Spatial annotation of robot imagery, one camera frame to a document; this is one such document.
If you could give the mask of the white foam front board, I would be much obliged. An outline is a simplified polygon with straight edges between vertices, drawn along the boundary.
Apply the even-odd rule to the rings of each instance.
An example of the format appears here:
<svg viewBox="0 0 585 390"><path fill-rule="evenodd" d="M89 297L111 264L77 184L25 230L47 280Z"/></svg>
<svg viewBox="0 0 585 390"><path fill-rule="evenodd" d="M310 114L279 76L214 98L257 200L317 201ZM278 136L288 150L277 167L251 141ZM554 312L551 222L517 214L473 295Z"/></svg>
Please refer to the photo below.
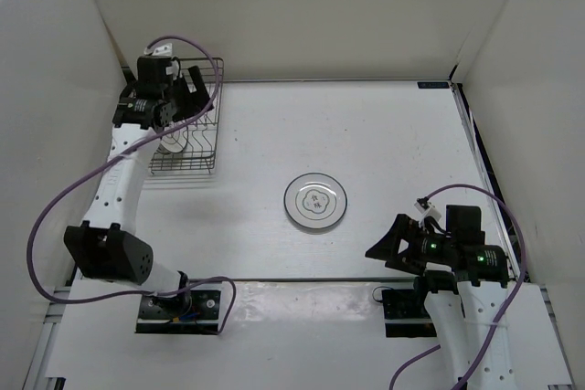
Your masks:
<svg viewBox="0 0 585 390"><path fill-rule="evenodd" d="M219 336L138 334L135 297L64 311L47 374L68 389L446 389L432 338L389 338L370 283L243 282Z"/></svg>

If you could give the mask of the white plate green flower pattern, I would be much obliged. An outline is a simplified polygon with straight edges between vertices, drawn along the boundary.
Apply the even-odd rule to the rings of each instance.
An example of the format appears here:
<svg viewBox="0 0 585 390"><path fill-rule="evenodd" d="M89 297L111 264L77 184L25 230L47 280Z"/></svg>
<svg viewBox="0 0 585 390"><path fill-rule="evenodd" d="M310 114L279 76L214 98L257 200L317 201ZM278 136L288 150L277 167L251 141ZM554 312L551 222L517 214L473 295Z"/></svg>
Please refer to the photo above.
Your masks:
<svg viewBox="0 0 585 390"><path fill-rule="evenodd" d="M285 214L295 226L311 232L335 228L346 215L347 206L345 188L323 173L297 176L283 194Z"/></svg>

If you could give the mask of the aluminium front rail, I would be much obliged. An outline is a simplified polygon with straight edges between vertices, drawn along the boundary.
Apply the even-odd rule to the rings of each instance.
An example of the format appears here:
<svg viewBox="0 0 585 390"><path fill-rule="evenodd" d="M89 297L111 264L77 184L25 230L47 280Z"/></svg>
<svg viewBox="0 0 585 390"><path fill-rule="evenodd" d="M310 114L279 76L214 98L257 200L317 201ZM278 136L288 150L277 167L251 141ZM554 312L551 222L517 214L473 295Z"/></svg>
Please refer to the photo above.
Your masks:
<svg viewBox="0 0 585 390"><path fill-rule="evenodd" d="M377 283L407 283L415 280L413 276L407 277L321 277L321 278L236 278L231 277L230 279L236 282L276 282L276 283L316 283L316 282L377 282Z"/></svg>

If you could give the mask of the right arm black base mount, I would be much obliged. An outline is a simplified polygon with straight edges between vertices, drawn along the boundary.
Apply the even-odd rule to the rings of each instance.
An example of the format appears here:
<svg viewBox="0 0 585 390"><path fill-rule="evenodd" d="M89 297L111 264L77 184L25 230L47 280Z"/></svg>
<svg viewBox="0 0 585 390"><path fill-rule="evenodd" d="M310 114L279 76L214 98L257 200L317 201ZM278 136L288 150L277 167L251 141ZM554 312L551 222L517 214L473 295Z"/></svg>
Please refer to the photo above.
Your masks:
<svg viewBox="0 0 585 390"><path fill-rule="evenodd" d="M435 328L414 289L378 286L372 299L382 306L387 338L434 338Z"/></svg>

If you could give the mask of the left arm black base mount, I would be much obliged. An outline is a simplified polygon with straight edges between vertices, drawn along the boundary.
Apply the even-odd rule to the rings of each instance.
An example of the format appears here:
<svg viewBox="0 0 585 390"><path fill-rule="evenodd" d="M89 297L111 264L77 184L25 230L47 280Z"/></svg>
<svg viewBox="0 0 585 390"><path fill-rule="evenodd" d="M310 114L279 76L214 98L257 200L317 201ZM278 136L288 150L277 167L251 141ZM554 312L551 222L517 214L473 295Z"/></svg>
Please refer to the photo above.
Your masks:
<svg viewBox="0 0 585 390"><path fill-rule="evenodd" d="M175 298L141 299L135 332L157 335L216 335L222 286L204 284L190 291L190 298L178 304Z"/></svg>

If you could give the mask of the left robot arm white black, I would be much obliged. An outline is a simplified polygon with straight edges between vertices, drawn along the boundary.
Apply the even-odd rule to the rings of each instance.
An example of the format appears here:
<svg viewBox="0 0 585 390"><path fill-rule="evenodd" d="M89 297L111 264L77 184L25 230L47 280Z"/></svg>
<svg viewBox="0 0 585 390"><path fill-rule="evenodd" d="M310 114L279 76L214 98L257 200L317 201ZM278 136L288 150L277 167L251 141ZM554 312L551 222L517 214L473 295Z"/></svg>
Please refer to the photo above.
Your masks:
<svg viewBox="0 0 585 390"><path fill-rule="evenodd" d="M138 202L149 164L165 130L200 113L210 103L198 68L185 79L178 58L164 53L137 60L137 79L122 91L112 118L109 160L93 201L78 226L67 227L64 243L82 275L161 295L172 317L192 304L186 275L154 259L136 235Z"/></svg>

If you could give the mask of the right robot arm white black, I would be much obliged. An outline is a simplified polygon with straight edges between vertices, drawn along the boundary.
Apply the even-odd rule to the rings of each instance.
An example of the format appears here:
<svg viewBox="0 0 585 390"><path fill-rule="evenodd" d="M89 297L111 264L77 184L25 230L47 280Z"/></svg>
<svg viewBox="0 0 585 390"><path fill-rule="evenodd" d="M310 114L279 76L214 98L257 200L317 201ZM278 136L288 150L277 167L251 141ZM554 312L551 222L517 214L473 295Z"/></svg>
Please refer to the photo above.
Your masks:
<svg viewBox="0 0 585 390"><path fill-rule="evenodd" d="M516 389L506 253L486 244L479 207L448 205L443 226L432 204L420 200L418 209L419 220L397 215L366 258L414 275L411 308L431 318L452 387Z"/></svg>

